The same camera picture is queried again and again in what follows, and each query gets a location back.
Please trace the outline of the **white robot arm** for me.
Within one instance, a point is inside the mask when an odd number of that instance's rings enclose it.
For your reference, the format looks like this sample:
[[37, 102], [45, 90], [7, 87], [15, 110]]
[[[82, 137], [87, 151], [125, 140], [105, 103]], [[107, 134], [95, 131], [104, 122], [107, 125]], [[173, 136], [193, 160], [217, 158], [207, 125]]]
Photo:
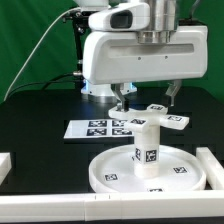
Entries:
[[179, 0], [73, 0], [89, 14], [91, 33], [83, 52], [83, 76], [96, 90], [109, 86], [126, 110], [122, 88], [129, 83], [165, 81], [165, 105], [184, 79], [206, 73], [208, 27], [192, 18], [179, 19]]

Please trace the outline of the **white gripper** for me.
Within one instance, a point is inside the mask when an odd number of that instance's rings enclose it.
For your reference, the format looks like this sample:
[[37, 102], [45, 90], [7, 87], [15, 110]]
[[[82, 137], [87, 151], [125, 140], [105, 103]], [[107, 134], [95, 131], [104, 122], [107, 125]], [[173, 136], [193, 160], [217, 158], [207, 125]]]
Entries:
[[112, 84], [117, 110], [127, 112], [129, 101], [121, 90], [128, 82], [173, 80], [165, 93], [172, 107], [182, 81], [198, 78], [207, 70], [208, 28], [180, 26], [168, 43], [140, 44], [135, 32], [91, 33], [84, 45], [83, 76], [90, 83]]

